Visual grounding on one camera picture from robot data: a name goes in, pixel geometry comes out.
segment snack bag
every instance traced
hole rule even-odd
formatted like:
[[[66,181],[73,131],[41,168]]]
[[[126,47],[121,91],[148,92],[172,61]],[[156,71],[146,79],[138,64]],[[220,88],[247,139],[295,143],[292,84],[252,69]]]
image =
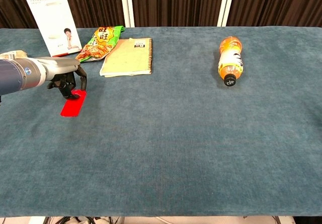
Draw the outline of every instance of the snack bag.
[[[103,59],[116,46],[124,30],[123,26],[99,27],[76,59],[80,62]]]

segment white pole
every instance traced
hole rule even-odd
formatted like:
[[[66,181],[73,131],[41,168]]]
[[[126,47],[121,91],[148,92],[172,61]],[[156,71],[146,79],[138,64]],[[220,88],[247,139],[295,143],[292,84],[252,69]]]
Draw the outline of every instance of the white pole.
[[[218,16],[218,21],[217,21],[217,27],[222,26],[222,19],[223,19],[223,14],[224,14],[225,8],[226,8],[226,2],[227,2],[227,0],[221,0],[219,16]]]
[[[133,13],[133,1],[127,0],[127,5],[129,10],[130,25],[131,25],[131,28],[134,28],[135,24],[134,24],[134,13]]]
[[[131,27],[131,22],[130,22],[129,7],[128,7],[127,0],[122,0],[122,6],[123,6],[125,27],[129,28],[129,27]]]
[[[225,12],[224,12],[223,18],[222,18],[222,24],[221,24],[222,27],[225,27],[226,24],[227,24],[231,1],[232,0],[227,0],[226,7],[225,7]]]

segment bottle cap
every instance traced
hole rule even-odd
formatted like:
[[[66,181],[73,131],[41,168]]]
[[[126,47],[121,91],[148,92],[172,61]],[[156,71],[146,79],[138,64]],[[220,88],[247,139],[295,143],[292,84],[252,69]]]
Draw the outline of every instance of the bottle cap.
[[[227,74],[223,80],[226,86],[232,87],[233,85],[236,84],[236,76],[233,74]]]

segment product box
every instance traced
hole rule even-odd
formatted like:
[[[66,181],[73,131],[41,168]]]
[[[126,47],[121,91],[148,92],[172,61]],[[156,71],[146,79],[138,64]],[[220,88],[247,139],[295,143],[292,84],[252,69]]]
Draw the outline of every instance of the product box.
[[[50,56],[82,49],[67,0],[27,0]]]

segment spiral notebook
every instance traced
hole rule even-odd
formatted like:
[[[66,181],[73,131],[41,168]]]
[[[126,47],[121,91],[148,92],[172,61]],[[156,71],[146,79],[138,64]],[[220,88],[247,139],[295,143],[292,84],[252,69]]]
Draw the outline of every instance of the spiral notebook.
[[[120,39],[105,57],[100,75],[105,77],[151,74],[152,39]]]

